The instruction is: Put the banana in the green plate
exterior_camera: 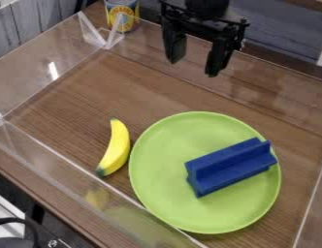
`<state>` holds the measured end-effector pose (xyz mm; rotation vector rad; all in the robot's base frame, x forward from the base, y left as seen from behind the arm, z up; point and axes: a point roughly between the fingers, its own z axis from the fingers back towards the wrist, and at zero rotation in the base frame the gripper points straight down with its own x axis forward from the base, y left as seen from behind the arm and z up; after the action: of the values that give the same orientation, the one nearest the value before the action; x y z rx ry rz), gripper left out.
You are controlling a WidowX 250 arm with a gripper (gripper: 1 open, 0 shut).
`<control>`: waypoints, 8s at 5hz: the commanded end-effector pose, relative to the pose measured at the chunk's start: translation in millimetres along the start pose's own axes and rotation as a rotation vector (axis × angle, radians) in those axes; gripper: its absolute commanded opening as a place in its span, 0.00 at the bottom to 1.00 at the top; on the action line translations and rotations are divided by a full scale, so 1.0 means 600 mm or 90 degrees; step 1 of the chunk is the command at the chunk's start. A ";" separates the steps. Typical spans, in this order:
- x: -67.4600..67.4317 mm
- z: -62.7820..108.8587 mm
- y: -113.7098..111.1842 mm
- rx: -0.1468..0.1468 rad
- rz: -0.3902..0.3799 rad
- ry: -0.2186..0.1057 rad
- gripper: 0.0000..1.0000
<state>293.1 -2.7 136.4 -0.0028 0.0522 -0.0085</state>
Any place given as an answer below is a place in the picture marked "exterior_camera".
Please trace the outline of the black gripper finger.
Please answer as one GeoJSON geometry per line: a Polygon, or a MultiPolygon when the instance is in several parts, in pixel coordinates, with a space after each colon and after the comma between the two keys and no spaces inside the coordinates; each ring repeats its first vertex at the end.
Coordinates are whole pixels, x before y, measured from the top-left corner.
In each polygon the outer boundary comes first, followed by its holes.
{"type": "Polygon", "coordinates": [[[205,64],[205,75],[209,78],[216,77],[227,67],[232,52],[232,41],[227,37],[216,37],[205,64]]]}
{"type": "Polygon", "coordinates": [[[176,64],[185,56],[187,36],[180,24],[165,17],[161,18],[161,28],[166,58],[176,64]]]}

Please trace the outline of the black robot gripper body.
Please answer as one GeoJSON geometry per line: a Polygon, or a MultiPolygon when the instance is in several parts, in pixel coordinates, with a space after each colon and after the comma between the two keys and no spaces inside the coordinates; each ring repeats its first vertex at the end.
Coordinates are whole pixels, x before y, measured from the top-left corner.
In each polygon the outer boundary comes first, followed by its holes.
{"type": "Polygon", "coordinates": [[[160,0],[164,39],[174,42],[191,34],[212,41],[225,35],[232,49],[244,46],[249,20],[229,7],[231,0],[160,0]]]}

